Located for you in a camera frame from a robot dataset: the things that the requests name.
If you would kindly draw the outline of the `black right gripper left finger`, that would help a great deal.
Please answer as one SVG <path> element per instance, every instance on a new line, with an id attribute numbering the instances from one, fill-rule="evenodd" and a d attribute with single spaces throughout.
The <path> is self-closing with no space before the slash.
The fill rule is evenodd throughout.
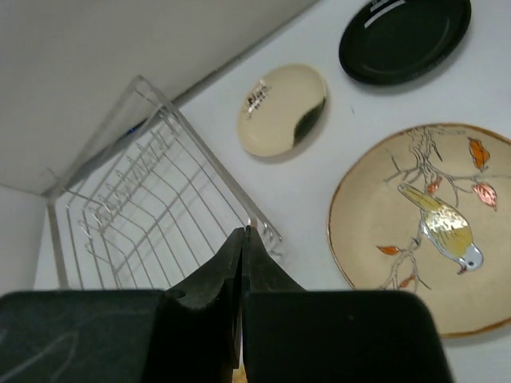
<path id="1" fill-rule="evenodd" d="M 216 254 L 166 292 L 170 361 L 197 377 L 230 377 L 240 364 L 241 252 L 236 228 Z"/>

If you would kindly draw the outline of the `beige bird painted plate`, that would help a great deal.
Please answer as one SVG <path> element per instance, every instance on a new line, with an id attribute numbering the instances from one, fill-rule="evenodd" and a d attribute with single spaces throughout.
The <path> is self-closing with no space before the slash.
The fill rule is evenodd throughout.
<path id="1" fill-rule="evenodd" d="M 462 123 L 390 134 L 340 180 L 327 237 L 350 287 L 416 294 L 444 338 L 507 326 L 509 138 Z"/>

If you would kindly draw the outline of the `black round plate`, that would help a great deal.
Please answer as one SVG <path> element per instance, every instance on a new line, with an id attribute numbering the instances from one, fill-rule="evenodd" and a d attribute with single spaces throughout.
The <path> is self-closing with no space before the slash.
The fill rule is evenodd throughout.
<path id="1" fill-rule="evenodd" d="M 339 63 L 364 85 L 401 85 L 440 65 L 461 43 L 470 1 L 369 1 L 348 22 Z"/>

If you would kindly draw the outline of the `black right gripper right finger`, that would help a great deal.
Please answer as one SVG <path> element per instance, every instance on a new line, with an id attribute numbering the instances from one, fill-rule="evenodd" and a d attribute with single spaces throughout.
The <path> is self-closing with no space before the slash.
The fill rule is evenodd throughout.
<path id="1" fill-rule="evenodd" d="M 246 226 L 242 242 L 242 291 L 244 293 L 280 293 L 304 289 L 274 261 L 259 236 Z"/>

